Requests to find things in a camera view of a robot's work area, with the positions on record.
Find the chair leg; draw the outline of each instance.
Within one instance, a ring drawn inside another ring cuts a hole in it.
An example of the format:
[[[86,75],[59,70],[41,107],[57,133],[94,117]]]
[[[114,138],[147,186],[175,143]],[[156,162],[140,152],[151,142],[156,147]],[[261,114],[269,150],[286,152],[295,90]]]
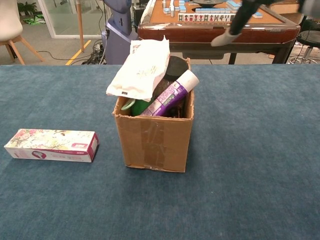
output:
[[[9,55],[10,55],[10,58],[11,58],[12,62],[14,63],[14,62],[15,62],[15,57],[13,56],[9,45],[6,44],[5,47],[6,47],[6,50],[8,51],[8,53],[9,53]]]
[[[16,56],[18,57],[20,63],[21,63],[22,65],[25,65],[25,62],[24,62],[24,60],[22,59],[20,53],[18,52],[18,49],[16,48],[14,42],[13,42],[12,40],[9,40],[8,42],[9,42],[9,45],[12,47],[13,51],[15,52]]]
[[[20,40],[31,52],[33,52],[34,55],[41,60],[41,62],[45,61],[45,59],[27,42],[27,40],[25,40],[22,36]]]

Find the cardboard box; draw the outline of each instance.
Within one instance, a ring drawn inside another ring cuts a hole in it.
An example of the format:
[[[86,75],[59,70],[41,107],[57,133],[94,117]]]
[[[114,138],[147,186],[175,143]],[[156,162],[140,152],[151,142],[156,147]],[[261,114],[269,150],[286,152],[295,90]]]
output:
[[[98,145],[94,131],[22,128],[4,148],[15,159],[91,163]]]
[[[194,121],[194,91],[186,97],[184,118],[132,117],[129,116],[130,110],[121,110],[127,100],[119,97],[112,113],[125,165],[131,168],[184,173]]]

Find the table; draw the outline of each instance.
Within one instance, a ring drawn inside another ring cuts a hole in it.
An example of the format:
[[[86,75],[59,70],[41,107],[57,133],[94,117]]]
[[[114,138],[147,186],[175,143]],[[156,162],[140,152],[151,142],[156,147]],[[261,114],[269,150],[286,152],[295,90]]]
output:
[[[93,163],[0,148],[2,239],[320,238],[317,65],[191,65],[186,173],[125,167],[105,95],[119,68],[0,66],[2,146],[19,128],[96,131],[101,142]]]
[[[186,13],[195,13],[199,6],[185,3]],[[217,8],[226,8],[226,3],[218,4]],[[183,52],[183,56],[191,59],[209,59],[216,55],[231,53],[230,64],[235,63],[236,53],[258,53],[275,55],[274,64],[285,63],[291,47],[295,43],[300,26],[281,15],[262,6],[259,12],[263,18],[251,18],[242,35],[233,43],[211,47],[213,38],[223,34],[230,22],[185,22],[163,12],[161,0],[150,0],[138,26],[141,39],[162,40],[164,35],[170,40],[172,52]]]

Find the white package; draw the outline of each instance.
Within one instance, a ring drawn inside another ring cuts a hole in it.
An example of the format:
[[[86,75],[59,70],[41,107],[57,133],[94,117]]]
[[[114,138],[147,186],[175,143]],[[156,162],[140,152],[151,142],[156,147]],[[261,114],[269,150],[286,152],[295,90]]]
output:
[[[150,102],[169,64],[169,40],[131,41],[130,54],[106,89],[107,95]]]

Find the floral box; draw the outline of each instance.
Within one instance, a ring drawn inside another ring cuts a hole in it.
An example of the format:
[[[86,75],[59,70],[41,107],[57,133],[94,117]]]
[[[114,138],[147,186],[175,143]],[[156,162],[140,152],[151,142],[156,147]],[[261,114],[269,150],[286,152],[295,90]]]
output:
[[[91,163],[99,139],[94,131],[19,129],[4,148],[15,159]]]

